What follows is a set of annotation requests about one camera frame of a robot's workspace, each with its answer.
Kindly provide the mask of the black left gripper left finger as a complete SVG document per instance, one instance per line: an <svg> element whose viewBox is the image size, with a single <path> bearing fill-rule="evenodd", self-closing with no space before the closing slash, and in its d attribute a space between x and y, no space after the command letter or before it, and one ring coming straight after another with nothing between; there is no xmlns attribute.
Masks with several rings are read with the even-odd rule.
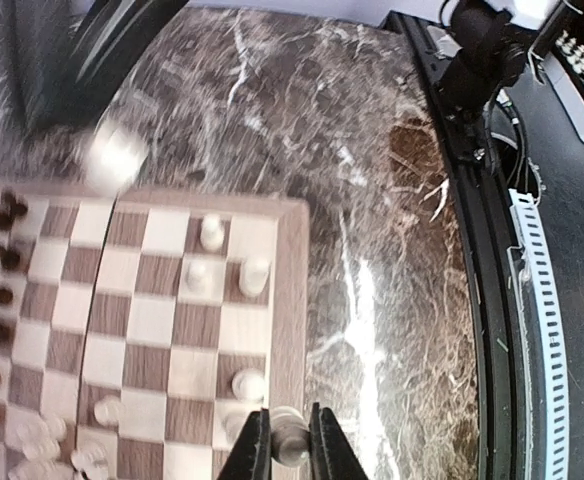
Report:
<svg viewBox="0 0 584 480"><path fill-rule="evenodd" d="M272 435L268 409L251 412L225 462L228 480L270 480Z"/></svg>

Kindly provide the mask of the white chess knight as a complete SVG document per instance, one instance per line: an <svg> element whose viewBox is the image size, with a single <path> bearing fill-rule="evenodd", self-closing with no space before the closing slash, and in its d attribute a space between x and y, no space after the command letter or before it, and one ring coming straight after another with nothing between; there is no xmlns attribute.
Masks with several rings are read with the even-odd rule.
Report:
<svg viewBox="0 0 584 480"><path fill-rule="evenodd" d="M192 260L188 263L185 275L186 287L190 292L202 293L207 290L210 273L205 262Z"/></svg>

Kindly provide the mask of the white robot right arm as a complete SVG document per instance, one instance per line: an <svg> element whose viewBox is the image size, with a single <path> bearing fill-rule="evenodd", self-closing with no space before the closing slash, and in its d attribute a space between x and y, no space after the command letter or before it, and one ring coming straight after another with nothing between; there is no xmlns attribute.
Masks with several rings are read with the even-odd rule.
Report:
<svg viewBox="0 0 584 480"><path fill-rule="evenodd" d="M473 123L493 94L521 75L531 33L512 18L484 1L461 1L454 8L449 32L460 49L436 86L445 113Z"/></svg>

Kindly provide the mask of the white chess king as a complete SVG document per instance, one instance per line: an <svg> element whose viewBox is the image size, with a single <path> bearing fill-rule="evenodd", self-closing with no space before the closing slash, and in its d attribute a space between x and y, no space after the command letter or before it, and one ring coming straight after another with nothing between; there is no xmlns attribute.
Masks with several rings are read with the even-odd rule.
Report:
<svg viewBox="0 0 584 480"><path fill-rule="evenodd" d="M231 389L239 400L261 402L266 393L265 376L256 369L243 369L233 376Z"/></svg>

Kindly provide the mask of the white chess rook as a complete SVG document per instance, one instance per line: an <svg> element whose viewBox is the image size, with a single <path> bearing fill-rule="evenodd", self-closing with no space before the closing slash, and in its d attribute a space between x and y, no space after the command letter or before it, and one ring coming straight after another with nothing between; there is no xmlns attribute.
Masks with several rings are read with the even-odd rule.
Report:
<svg viewBox="0 0 584 480"><path fill-rule="evenodd" d="M249 298L258 297L269 278L270 262L261 257L245 259L239 270L239 289Z"/></svg>

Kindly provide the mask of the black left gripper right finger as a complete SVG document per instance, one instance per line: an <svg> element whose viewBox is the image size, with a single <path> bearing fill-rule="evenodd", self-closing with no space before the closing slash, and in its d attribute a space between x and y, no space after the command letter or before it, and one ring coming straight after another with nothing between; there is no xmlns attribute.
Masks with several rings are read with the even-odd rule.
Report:
<svg viewBox="0 0 584 480"><path fill-rule="evenodd" d="M311 478L318 480L367 480L334 412L312 405L310 429Z"/></svg>

